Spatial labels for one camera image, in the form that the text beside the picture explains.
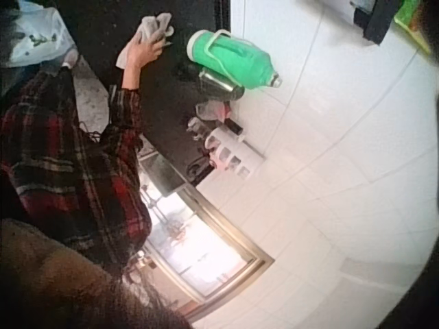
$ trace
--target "white tile wall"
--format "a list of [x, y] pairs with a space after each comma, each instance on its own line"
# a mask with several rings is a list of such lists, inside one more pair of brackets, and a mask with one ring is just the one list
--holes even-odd
[[[198, 189], [276, 261], [203, 325], [379, 323], [387, 309], [375, 304], [400, 296], [343, 285], [339, 269], [346, 257], [422, 266], [429, 256], [439, 234], [438, 69], [395, 27], [371, 45], [314, 1], [233, 0], [231, 8], [233, 33], [268, 51], [284, 84], [233, 104], [266, 157], [252, 179], [212, 173]], [[346, 312], [357, 296], [361, 307]]]

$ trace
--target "hand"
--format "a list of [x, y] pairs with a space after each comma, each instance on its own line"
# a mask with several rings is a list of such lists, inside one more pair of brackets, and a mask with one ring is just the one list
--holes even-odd
[[161, 36], [161, 31], [155, 31], [145, 42], [141, 42], [142, 34], [137, 32], [128, 43], [126, 68], [142, 69], [146, 64], [156, 60], [162, 54], [165, 39], [157, 39]]

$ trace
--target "bottle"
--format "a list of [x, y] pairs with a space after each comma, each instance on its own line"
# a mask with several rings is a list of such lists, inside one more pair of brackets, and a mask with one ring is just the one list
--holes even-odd
[[246, 40], [229, 36], [230, 33], [224, 29], [216, 33], [206, 30], [196, 32], [187, 44], [189, 59], [248, 89], [279, 87], [282, 84], [270, 55]]

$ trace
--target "black countertop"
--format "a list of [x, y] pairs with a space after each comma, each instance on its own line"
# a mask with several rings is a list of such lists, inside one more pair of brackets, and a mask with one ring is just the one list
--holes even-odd
[[186, 126], [195, 115], [195, 105], [203, 98], [193, 83], [177, 78], [176, 67], [189, 62], [186, 44], [194, 32], [229, 27], [228, 1], [55, 0], [54, 3], [80, 53], [106, 88], [120, 82], [121, 70], [115, 67], [115, 62], [141, 19], [161, 12], [173, 15], [170, 25], [175, 32], [169, 39], [172, 45], [142, 72], [142, 109], [146, 137], [185, 175], [187, 165], [200, 157], [201, 144], [192, 140]]

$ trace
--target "white cloth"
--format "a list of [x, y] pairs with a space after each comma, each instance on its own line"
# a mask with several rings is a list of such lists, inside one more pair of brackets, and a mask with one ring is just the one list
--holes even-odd
[[[172, 15], [168, 12], [163, 12], [162, 14], [158, 15], [157, 17], [154, 16], [147, 16], [142, 18], [142, 23], [139, 25], [139, 28], [137, 29], [137, 32], [142, 33], [141, 42], [145, 42], [148, 40], [151, 35], [157, 31], [158, 29], [162, 31], [162, 34], [164, 38], [170, 37], [172, 34], [174, 34], [174, 28], [169, 25], [169, 21], [171, 20]], [[126, 66], [126, 56], [128, 52], [128, 46], [125, 46], [125, 48], [122, 49], [121, 53], [117, 57], [116, 66], [120, 69], [125, 69]]]

